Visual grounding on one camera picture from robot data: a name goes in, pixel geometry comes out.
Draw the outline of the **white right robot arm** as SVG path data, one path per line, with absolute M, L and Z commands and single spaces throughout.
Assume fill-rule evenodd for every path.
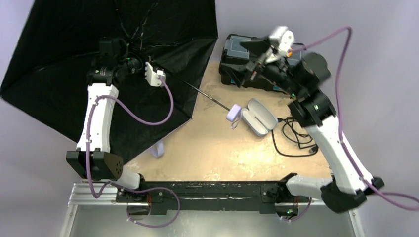
M 268 38 L 243 41 L 240 45 L 255 55 L 246 66 L 246 80 L 263 78 L 287 93 L 291 116 L 307 131 L 326 159 L 332 175 L 317 179 L 291 173 L 280 181 L 280 195 L 320 199 L 335 213 L 344 213 L 362 205 L 384 181 L 373 176 L 354 155 L 330 99 L 320 85 L 331 73 L 325 58 L 306 52 L 291 65 L 268 42 Z

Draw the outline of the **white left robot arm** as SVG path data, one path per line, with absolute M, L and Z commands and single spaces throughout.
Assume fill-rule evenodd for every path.
M 127 189 L 137 189 L 141 176 L 124 168 L 121 156 L 111 153 L 110 128 L 119 84 L 140 69 L 137 59 L 128 57 L 128 43 L 122 38 L 102 38 L 99 53 L 87 72 L 87 109 L 83 130 L 66 162 L 83 179 L 110 180 Z

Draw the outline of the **lavender folding umbrella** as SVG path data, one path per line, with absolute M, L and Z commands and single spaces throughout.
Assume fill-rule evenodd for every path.
M 1 98 L 73 141 L 94 77 L 117 79 L 111 152 L 124 162 L 189 122 L 218 39 L 213 0 L 37 0 L 0 87 Z

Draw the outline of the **lavender umbrella case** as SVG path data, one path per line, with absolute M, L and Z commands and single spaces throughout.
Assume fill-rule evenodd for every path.
M 252 98 L 242 109 L 242 117 L 249 128 L 259 137 L 266 136 L 278 124 L 277 117 L 259 100 Z

